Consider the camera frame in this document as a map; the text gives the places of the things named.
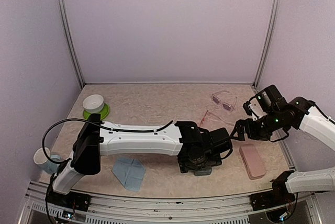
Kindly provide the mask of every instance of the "green saucer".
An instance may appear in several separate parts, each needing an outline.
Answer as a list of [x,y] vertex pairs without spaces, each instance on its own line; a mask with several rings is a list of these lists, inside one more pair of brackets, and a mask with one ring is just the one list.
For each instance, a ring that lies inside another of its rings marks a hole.
[[[99,114],[101,115],[101,120],[103,120],[104,118],[106,118],[109,114],[109,106],[105,103],[104,108],[99,112]],[[84,110],[83,112],[83,116],[84,119],[88,119],[88,117],[91,115],[91,113],[88,113],[87,111]]]

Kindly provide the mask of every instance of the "sunglasses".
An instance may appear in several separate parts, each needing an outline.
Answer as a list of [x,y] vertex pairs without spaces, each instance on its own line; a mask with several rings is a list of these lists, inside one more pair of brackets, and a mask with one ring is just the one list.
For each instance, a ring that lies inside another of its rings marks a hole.
[[215,115],[214,113],[206,111],[204,117],[202,118],[199,127],[208,129],[209,131],[219,129],[221,127],[233,127],[234,125],[230,122],[226,122],[221,119],[219,116]]
[[229,91],[213,93],[210,98],[216,105],[222,106],[224,110],[230,112],[234,110],[237,101],[237,97],[232,95]]

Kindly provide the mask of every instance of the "blue cloth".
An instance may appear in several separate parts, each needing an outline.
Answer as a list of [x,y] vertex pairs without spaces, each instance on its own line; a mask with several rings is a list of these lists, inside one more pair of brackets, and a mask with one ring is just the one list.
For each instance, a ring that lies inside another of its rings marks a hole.
[[126,190],[138,192],[141,188],[145,167],[138,159],[118,158],[111,170]]

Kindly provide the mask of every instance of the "lavender wall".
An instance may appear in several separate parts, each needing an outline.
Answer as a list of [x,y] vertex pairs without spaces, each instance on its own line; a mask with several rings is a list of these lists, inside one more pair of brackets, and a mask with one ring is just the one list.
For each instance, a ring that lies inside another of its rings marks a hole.
[[272,0],[65,0],[85,80],[252,83]]
[[[335,116],[334,17],[334,0],[281,0],[260,89],[276,84],[287,100],[303,96]],[[286,143],[300,171],[335,166],[335,153],[306,134],[293,133]],[[335,193],[318,199],[325,223],[333,223]]]
[[0,222],[14,223],[40,172],[32,157],[41,137],[66,117],[79,86],[57,0],[0,0],[0,31]]

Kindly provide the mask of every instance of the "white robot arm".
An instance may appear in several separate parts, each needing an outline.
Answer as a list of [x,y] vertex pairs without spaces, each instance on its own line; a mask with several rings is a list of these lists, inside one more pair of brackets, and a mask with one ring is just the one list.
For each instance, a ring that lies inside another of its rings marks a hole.
[[[190,121],[165,126],[127,126],[100,122],[99,114],[92,114],[89,120],[106,129],[84,125],[68,162],[60,166],[54,177],[52,189],[56,193],[66,195],[83,176],[99,173],[100,156],[119,153],[177,156],[181,173],[186,173],[206,169],[210,172],[211,167],[221,165],[221,160],[232,153],[225,128],[209,132]],[[220,154],[228,150],[228,155],[221,158]]]
[[[255,113],[257,107],[250,103],[254,98],[265,116],[260,117],[259,111]],[[282,129],[286,136],[272,141],[277,142],[286,139],[293,127],[316,137],[335,151],[335,122],[313,101],[297,97],[287,103],[277,88],[271,85],[252,97],[243,108],[252,119],[238,120],[231,139],[243,141],[244,134],[247,134],[252,140],[270,141],[272,133]],[[252,202],[258,202],[256,209],[292,201],[294,194],[299,192],[335,191],[335,167],[309,172],[285,171],[272,182],[272,189],[267,195],[258,193],[251,196]]]
[[[315,107],[308,110],[299,129],[306,132],[335,151],[335,125]],[[335,191],[335,167],[310,172],[294,172],[285,182],[287,191],[298,192]]]

